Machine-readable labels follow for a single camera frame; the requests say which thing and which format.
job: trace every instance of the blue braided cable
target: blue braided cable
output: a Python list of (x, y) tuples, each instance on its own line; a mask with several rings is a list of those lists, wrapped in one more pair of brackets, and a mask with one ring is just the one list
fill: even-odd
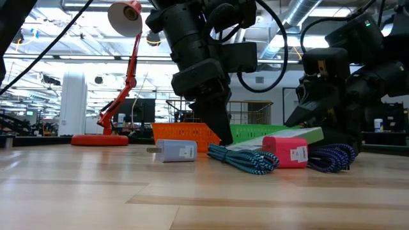
[(329, 144), (310, 149), (308, 167), (323, 173), (338, 173), (349, 167), (355, 157), (355, 151), (351, 146)]
[(228, 163), (247, 173), (264, 175), (279, 167), (279, 159), (268, 152), (240, 150), (231, 151), (222, 146), (211, 144), (208, 155), (221, 162)]

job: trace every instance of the lamp shade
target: lamp shade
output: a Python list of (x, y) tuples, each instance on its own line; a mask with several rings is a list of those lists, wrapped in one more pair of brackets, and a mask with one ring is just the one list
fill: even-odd
[(141, 10), (138, 1), (114, 3), (108, 9), (109, 23), (120, 35), (136, 37), (142, 32)]

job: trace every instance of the orange basket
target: orange basket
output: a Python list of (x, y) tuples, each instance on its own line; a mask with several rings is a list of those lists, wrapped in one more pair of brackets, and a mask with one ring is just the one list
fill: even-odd
[(152, 123), (153, 137), (158, 139), (196, 141), (197, 151), (207, 153), (210, 144), (220, 139), (205, 123)]

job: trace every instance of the wire basket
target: wire basket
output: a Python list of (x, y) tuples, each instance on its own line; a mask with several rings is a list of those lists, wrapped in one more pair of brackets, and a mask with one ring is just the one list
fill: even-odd
[[(186, 100), (166, 100), (170, 123), (202, 123)], [(230, 124), (269, 125), (271, 124), (271, 101), (230, 101), (227, 112)]]

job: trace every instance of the pink box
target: pink box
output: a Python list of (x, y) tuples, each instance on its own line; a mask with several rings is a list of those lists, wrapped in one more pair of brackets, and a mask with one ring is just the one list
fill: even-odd
[(303, 138), (264, 137), (261, 150), (274, 154), (281, 169), (307, 167), (308, 144)]

